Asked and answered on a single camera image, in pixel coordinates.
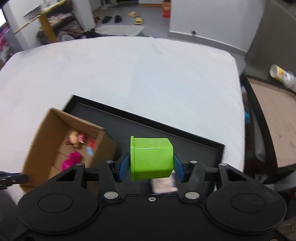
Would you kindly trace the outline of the white square figure box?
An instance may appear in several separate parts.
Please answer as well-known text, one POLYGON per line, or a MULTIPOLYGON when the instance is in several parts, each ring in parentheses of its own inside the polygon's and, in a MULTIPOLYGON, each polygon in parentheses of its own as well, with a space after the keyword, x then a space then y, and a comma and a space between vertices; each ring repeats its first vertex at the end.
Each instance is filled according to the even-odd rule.
POLYGON ((151 180, 152 191, 156 194, 177 192, 178 188, 173 177, 151 180))

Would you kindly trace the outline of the magenta dinosaur-suit figure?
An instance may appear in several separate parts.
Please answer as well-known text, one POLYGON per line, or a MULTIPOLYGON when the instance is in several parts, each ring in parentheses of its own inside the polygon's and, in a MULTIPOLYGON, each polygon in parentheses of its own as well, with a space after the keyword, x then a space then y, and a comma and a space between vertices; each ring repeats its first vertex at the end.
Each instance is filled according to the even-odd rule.
POLYGON ((64 171, 71 166, 80 163, 82 160, 82 155, 78 151, 73 151, 69 154, 67 159, 65 159, 61 164, 61 170, 64 171))

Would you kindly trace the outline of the green plastic cube container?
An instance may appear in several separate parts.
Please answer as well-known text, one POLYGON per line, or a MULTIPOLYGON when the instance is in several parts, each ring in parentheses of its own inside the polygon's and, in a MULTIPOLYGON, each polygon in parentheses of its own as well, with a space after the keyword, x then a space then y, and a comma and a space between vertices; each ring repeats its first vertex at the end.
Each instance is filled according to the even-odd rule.
POLYGON ((131 180, 168 178, 174 169, 174 148, 168 138, 130 137, 131 180))

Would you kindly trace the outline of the small brown-haired doll figure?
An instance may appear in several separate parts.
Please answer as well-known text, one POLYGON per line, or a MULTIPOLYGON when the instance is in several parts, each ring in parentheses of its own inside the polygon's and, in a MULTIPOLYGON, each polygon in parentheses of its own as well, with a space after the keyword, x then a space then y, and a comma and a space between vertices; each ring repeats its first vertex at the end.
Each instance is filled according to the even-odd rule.
POLYGON ((85 144, 86 135, 77 131, 70 131, 67 135, 66 145, 71 145, 76 149, 81 149, 82 145, 85 144))

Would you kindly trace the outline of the red crab beer-mug toy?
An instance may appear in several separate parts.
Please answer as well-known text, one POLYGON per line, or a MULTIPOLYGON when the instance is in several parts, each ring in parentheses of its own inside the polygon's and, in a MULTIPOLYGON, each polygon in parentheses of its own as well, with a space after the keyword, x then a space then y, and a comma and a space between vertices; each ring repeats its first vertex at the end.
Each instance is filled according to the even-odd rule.
POLYGON ((91 139, 88 139, 87 140, 87 147, 86 147, 88 155, 93 156, 95 149, 96 149, 96 142, 91 139))

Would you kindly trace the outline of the brown cardboard box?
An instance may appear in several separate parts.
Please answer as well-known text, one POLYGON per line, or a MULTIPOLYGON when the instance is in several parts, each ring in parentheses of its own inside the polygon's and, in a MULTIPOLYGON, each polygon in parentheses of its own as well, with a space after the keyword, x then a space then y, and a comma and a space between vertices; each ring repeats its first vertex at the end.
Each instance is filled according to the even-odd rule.
POLYGON ((48 109, 23 164, 22 173, 28 176, 29 181, 21 184, 21 189, 27 193, 59 174, 62 171, 62 162, 73 151, 78 151, 82 155, 81 162, 85 167, 96 167, 102 162, 114 159, 117 143, 103 127, 56 108, 48 109), (70 131, 86 135, 85 144, 81 149, 65 144, 70 131), (89 156, 86 150, 88 139, 96 142, 93 156, 89 156))

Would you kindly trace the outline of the black low side table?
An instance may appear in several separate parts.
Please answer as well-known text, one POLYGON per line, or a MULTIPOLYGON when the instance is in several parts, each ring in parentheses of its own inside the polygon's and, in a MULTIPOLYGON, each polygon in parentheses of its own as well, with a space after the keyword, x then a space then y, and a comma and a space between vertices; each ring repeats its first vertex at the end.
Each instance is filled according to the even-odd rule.
POLYGON ((295 93, 278 84, 240 76, 265 149, 266 165, 276 171, 295 166, 295 93))

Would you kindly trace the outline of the white floor mat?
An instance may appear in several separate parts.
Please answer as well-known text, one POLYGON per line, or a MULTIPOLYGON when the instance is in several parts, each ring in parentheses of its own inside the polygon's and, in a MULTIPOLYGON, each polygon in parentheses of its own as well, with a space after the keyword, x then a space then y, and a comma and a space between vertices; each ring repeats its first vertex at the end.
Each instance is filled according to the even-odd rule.
POLYGON ((105 25, 95 29, 95 32, 107 36, 138 36, 144 30, 144 26, 137 25, 105 25))

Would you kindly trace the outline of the black slipper right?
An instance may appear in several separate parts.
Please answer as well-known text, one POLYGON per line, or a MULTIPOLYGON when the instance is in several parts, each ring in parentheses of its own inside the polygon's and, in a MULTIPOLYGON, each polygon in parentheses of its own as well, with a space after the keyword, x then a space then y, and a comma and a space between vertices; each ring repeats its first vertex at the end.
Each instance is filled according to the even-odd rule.
POLYGON ((116 24, 122 22, 122 17, 120 15, 116 15, 115 18, 114 18, 114 22, 116 24))

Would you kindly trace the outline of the black slipper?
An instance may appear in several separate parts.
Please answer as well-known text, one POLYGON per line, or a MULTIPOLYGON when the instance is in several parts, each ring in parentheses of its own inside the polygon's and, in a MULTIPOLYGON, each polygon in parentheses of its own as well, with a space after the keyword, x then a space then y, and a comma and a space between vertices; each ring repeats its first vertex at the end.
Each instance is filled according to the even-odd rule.
POLYGON ((112 16, 105 16, 105 17, 103 18, 103 20, 102 20, 102 23, 103 23, 103 24, 106 24, 106 23, 108 23, 111 19, 112 19, 112 16))
POLYGON ((114 22, 116 24, 122 22, 122 17, 120 15, 116 15, 115 18, 114 18, 114 22))

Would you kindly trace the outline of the black slipper left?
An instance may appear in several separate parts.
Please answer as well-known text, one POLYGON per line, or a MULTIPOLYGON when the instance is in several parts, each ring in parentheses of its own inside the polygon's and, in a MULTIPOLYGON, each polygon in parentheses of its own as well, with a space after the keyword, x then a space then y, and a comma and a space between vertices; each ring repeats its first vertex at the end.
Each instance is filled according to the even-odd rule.
POLYGON ((106 24, 106 23, 108 23, 111 19, 112 19, 112 16, 105 16, 105 17, 103 18, 103 20, 102 20, 102 23, 103 23, 103 24, 106 24))

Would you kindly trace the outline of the yellow slipper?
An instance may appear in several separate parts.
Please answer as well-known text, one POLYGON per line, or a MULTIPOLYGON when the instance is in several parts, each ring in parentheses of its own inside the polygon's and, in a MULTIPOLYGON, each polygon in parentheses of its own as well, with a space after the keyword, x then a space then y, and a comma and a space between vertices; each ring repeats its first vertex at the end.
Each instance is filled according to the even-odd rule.
POLYGON ((135 25, 142 25, 144 23, 144 20, 140 17, 135 18, 134 24, 135 25))
POLYGON ((131 11, 131 12, 129 12, 127 15, 128 15, 129 17, 131 17, 131 18, 137 18, 137 17, 139 17, 139 14, 136 13, 135 11, 131 11))

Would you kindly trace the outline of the yellow slipper left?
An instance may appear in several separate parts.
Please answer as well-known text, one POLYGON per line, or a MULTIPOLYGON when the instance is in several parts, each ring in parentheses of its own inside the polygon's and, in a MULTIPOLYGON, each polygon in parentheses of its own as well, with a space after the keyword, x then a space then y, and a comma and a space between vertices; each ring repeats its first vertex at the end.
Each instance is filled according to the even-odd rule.
POLYGON ((137 17, 139 17, 139 14, 136 13, 135 11, 131 11, 131 12, 129 12, 127 15, 128 15, 129 17, 131 17, 131 18, 137 18, 137 17))

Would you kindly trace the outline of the round yellow-legged side table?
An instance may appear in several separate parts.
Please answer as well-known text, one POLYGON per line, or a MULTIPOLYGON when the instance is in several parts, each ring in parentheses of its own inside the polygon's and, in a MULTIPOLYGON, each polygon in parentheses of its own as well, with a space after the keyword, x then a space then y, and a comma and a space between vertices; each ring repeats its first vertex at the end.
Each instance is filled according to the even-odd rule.
POLYGON ((50 43, 56 43, 57 41, 57 37, 55 35, 55 33, 53 32, 53 29, 48 21, 47 15, 53 11, 54 9, 56 9, 57 7, 66 4, 68 1, 57 1, 55 4, 50 5, 48 8, 45 9, 41 9, 40 13, 38 15, 35 15, 33 18, 30 18, 24 25, 22 25, 20 28, 18 28, 14 34, 17 34, 18 32, 20 32, 22 29, 24 29, 25 27, 27 27, 29 24, 31 24, 32 22, 34 22, 35 20, 39 20, 39 22, 41 23, 41 26, 43 28, 43 32, 44 35, 47 37, 48 41, 50 43))

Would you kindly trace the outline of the orange cardboard box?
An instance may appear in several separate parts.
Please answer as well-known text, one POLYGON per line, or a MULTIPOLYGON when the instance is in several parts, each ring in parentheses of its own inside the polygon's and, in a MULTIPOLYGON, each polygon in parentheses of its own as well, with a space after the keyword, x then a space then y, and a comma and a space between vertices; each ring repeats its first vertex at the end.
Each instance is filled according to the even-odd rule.
POLYGON ((164 18, 170 18, 171 15, 171 1, 170 0, 163 0, 162 1, 162 11, 164 18))

